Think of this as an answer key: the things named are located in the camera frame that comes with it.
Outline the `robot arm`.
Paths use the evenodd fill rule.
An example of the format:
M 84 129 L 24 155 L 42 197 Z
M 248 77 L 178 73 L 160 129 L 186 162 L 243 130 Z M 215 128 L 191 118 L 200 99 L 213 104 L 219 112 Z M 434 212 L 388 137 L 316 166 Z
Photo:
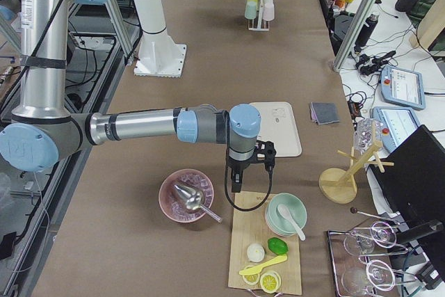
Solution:
M 258 139 L 261 116 L 249 104 L 102 114 L 132 56 L 139 75 L 180 77 L 186 46 L 169 36 L 161 0 L 131 0 L 135 24 L 122 21 L 116 0 L 17 1 L 21 72 L 1 105 L 1 156 L 14 168 L 40 172 L 108 141 L 175 135 L 225 145 L 234 193 L 248 166 L 273 171 L 275 148 Z

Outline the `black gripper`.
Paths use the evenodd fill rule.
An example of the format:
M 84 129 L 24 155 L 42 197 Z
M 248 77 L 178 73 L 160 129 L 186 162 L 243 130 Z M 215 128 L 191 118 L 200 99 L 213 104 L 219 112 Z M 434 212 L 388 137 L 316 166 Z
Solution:
M 231 169 L 232 193 L 240 193 L 242 188 L 243 171 L 250 164 L 262 163 L 269 175 L 275 167 L 276 150 L 271 141 L 257 140 L 254 147 L 247 152 L 237 152 L 229 147 L 227 153 L 228 166 Z

